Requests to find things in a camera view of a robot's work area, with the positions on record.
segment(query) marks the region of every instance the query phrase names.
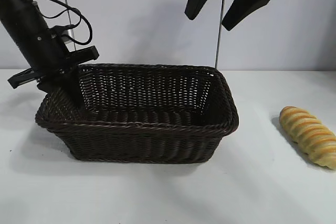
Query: basket rim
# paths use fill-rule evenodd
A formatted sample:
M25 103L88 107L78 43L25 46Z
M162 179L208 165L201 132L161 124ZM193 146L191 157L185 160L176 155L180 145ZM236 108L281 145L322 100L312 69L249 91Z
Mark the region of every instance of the basket rim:
M226 86L227 89L225 92L226 99L228 100L228 110L231 114L229 120L220 124L208 124L208 125L174 125L167 123L143 123L143 122L106 122L106 121L87 121L87 120L55 120L50 119L43 112L43 107L48 107L50 103L48 103L48 99L52 98L54 95L57 95L59 92L53 92L52 94L48 94L43 99L43 102L40 105L39 110L36 113L35 120L38 125L47 129L55 129L55 132L75 132L79 129L81 131L108 131L114 129L115 131L130 131L130 130L143 130L144 132L155 132L155 131L167 131L167 133L176 132L179 134L191 132L193 134L208 134L208 135L229 135L234 132L238 128L239 117L237 114L237 108L234 104L232 95L230 93L227 82L221 72L213 67L207 66L189 66L189 65L146 65L146 64L126 64L126 63L99 63L99 64L82 64L79 65L80 69L85 68L110 68L110 67L126 67L126 68L146 68L146 69L176 69L176 70L190 70L195 71L199 70L210 70L213 71L214 74L219 75L219 80L222 85Z

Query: twisted bread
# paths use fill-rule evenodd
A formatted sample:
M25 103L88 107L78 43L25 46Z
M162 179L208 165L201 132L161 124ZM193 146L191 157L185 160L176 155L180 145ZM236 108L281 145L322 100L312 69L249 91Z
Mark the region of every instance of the twisted bread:
M330 169L336 169L336 136L308 111L285 107L279 117L283 129L309 159Z

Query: wicker basket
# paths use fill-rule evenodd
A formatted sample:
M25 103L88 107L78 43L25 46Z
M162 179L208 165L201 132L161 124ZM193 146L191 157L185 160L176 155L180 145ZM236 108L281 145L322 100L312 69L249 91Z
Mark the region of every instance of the wicker basket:
M201 163L238 127L229 87L211 67L98 64L78 74L85 107L57 90L36 122L82 161Z

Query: white wall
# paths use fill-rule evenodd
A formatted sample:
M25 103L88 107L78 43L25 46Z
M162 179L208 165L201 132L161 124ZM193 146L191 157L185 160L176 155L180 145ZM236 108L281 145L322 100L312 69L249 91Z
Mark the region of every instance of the white wall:
M98 62L213 66L221 0L209 0L193 22L184 15L186 2L69 0L93 25ZM61 10L39 3L47 15ZM84 25L76 30L77 39L87 36ZM336 69L336 0L271 0L222 38L220 69ZM28 67L4 29L0 41L0 67Z
M336 70L336 0L271 0L222 38L220 69Z
M191 22L187 0L69 0L94 27L99 62L215 64L221 0L210 0ZM86 40L85 26L76 39Z

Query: metal pole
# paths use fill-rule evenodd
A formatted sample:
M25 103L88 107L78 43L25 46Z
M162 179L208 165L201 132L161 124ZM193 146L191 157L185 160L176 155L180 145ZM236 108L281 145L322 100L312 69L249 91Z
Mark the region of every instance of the metal pole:
M225 0L222 0L221 19L219 20L219 30L218 30L218 38L217 38L217 52L216 52L216 63L215 63L216 69L218 67L219 48L220 48L221 37L222 37L222 20L224 18L224 7L225 7Z

